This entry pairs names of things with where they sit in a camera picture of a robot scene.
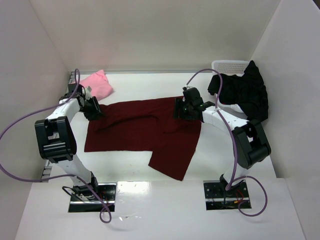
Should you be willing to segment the dark red t shirt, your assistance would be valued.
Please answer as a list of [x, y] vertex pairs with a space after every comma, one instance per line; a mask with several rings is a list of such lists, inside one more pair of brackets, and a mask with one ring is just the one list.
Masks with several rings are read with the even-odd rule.
[[202, 123], [174, 118], [175, 97], [100, 105], [88, 124], [84, 152], [150, 151], [148, 165], [182, 181], [196, 151]]

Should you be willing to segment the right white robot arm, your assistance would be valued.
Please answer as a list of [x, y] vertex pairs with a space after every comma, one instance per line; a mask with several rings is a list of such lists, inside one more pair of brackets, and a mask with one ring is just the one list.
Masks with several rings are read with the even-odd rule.
[[213, 102], [204, 102], [195, 87], [184, 87], [183, 97], [175, 99], [175, 119], [200, 121], [210, 124], [231, 137], [234, 163], [220, 177], [220, 184], [228, 192], [247, 177], [247, 171], [262, 162], [272, 150], [259, 120], [236, 117]]

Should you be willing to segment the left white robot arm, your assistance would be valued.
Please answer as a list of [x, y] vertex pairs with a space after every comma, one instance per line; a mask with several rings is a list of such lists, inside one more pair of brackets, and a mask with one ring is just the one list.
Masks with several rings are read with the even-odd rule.
[[98, 181], [77, 156], [77, 143], [70, 123], [78, 112], [88, 121], [98, 120], [104, 114], [97, 98], [80, 84], [69, 84], [68, 92], [59, 99], [59, 104], [51, 115], [34, 124], [40, 156], [70, 175], [77, 195], [94, 200], [98, 194]]

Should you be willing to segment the pink folded t shirt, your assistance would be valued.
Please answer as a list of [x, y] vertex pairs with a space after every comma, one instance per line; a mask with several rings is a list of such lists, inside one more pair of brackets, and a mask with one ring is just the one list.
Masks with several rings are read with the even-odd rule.
[[81, 80], [79, 84], [86, 90], [90, 90], [91, 96], [96, 97], [98, 101], [107, 98], [114, 92], [103, 69], [92, 73]]

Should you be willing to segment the white plastic basket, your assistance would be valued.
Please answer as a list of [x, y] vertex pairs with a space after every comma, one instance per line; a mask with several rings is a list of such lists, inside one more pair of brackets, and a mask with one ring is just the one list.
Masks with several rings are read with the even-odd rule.
[[[214, 60], [211, 63], [212, 69], [218, 71], [220, 74], [228, 76], [236, 75], [242, 77], [244, 71], [249, 65], [249, 61], [245, 60]], [[238, 104], [222, 104], [218, 100], [218, 106], [222, 108], [229, 108], [238, 113], [244, 113]]]

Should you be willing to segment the black t shirt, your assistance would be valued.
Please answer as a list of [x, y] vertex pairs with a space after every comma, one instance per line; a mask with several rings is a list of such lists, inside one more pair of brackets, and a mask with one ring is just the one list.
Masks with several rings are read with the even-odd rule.
[[246, 115], [248, 120], [263, 122], [269, 117], [268, 93], [256, 63], [251, 60], [243, 75], [214, 75], [208, 92], [218, 97], [218, 104]]

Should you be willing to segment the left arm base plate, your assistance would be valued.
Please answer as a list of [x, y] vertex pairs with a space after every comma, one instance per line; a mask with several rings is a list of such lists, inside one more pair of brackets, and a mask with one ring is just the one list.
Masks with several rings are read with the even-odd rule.
[[[69, 213], [100, 212], [103, 208], [102, 203], [89, 190], [83, 194], [74, 186], [63, 186], [62, 189], [70, 196]], [[99, 183], [97, 186], [97, 195], [108, 205], [111, 212], [115, 211], [116, 189], [116, 183]]]

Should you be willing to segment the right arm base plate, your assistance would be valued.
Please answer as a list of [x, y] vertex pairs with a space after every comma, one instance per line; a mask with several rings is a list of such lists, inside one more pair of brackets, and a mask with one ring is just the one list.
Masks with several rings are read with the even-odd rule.
[[251, 209], [250, 196], [244, 180], [232, 187], [231, 190], [222, 189], [220, 182], [203, 182], [206, 210], [236, 210], [241, 204], [241, 209]]

